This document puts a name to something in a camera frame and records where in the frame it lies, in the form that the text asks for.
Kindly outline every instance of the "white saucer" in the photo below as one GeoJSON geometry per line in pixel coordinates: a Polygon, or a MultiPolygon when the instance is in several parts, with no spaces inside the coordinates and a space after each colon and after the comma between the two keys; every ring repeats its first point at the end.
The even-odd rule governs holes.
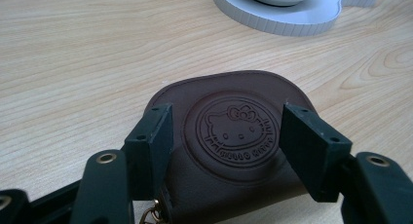
{"type": "Polygon", "coordinates": [[[214,0],[228,17],[260,31],[282,36],[312,36],[334,24],[344,6],[372,7],[376,0],[306,0],[275,7],[255,0],[214,0]]]}

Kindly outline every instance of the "metal screw hole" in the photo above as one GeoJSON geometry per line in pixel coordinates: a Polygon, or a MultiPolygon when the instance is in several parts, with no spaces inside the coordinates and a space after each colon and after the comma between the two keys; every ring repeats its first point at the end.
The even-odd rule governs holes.
{"type": "Polygon", "coordinates": [[[376,156],[368,156],[366,159],[369,163],[378,167],[386,168],[390,166],[390,163],[383,158],[379,158],[376,156]]]}
{"type": "Polygon", "coordinates": [[[113,161],[115,161],[116,160],[116,154],[113,154],[113,153],[108,153],[108,154],[103,154],[103,155],[100,155],[97,159],[96,159],[96,161],[99,163],[99,164],[108,164],[108,163],[112,163],[113,161]]]}
{"type": "Polygon", "coordinates": [[[12,202],[12,198],[9,196],[0,196],[0,210],[7,207],[12,202]]]}

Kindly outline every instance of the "hello kitty face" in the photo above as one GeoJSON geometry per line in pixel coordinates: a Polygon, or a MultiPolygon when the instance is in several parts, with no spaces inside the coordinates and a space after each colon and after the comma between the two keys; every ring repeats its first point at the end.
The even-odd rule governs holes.
{"type": "Polygon", "coordinates": [[[229,106],[227,111],[206,116],[209,135],[222,146],[245,146],[259,142],[265,123],[249,105],[229,106]]]}

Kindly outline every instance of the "black plastic bracket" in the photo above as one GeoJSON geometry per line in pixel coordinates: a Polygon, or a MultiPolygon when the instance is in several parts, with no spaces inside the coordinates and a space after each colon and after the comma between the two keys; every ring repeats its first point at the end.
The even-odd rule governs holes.
{"type": "Polygon", "coordinates": [[[134,223],[124,152],[106,150],[88,159],[70,223],[134,223]]]}

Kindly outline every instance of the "wooden tabletop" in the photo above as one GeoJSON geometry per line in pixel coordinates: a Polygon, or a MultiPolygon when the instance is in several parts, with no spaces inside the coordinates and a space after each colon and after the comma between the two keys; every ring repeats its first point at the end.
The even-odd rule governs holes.
{"type": "MultiPolygon", "coordinates": [[[[413,178],[413,0],[345,8],[313,37],[239,24],[212,0],[0,0],[0,190],[30,200],[80,179],[119,149],[162,87],[266,70],[301,88],[354,143],[413,178]]],[[[135,203],[140,217],[150,203],[135,203]]],[[[309,196],[223,223],[342,223],[309,196]]]]}

